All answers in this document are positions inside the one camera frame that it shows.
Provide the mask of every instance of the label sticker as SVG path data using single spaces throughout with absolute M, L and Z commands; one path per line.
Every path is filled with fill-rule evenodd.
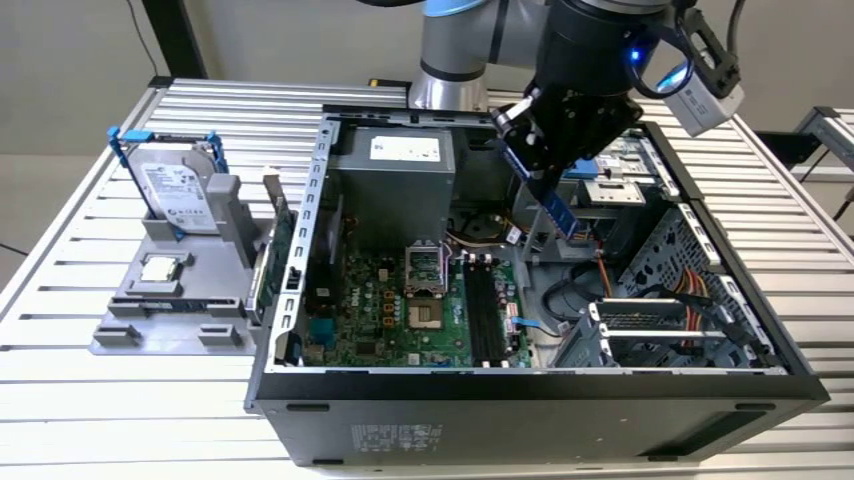
M 516 227 L 512 227 L 509 229 L 509 232 L 506 233 L 506 243 L 509 243 L 510 245 L 514 245 L 516 243 L 518 243 L 520 236 L 521 236 L 521 230 L 518 230 Z
M 596 157 L 596 161 L 599 162 L 599 166 L 601 168 L 619 168 L 620 167 L 619 159 L 613 158 L 611 155 L 599 155 Z
M 441 424 L 350 425 L 352 446 L 358 452 L 434 452 Z
M 408 162 L 437 162 L 438 139 L 410 137 L 373 137 L 370 160 L 404 160 Z
M 185 165 L 156 163 L 141 169 L 168 222 L 186 233 L 217 233 L 196 172 Z

